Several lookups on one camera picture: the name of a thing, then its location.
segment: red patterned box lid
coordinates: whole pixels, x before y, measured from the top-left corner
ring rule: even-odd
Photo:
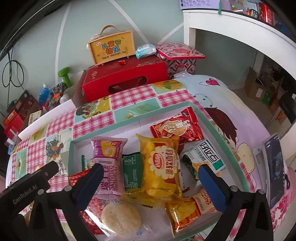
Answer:
[[[175,59],[204,59],[205,55],[186,44],[156,44],[159,54],[168,60]]]

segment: phone screen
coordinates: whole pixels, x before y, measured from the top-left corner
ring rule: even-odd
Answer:
[[[265,142],[268,168],[270,174],[270,209],[281,199],[285,188],[284,161],[279,142],[275,135]]]

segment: purple basket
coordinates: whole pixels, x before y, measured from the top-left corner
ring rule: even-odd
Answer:
[[[222,9],[230,10],[230,3],[228,0],[221,0]],[[179,0],[180,9],[191,8],[219,8],[219,0]]]

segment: yellow sign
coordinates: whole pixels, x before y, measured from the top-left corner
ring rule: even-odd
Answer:
[[[136,53],[132,31],[121,31],[89,42],[95,65],[127,57]]]

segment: yellow snack package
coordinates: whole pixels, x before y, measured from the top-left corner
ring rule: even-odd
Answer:
[[[137,134],[140,140],[143,181],[142,190],[157,199],[182,197],[177,159],[179,137],[149,138]]]
[[[217,210],[209,195],[202,188],[199,193],[190,198],[184,198],[178,206],[168,206],[166,212],[171,222],[172,234],[175,235],[193,223],[204,213],[214,213]]]

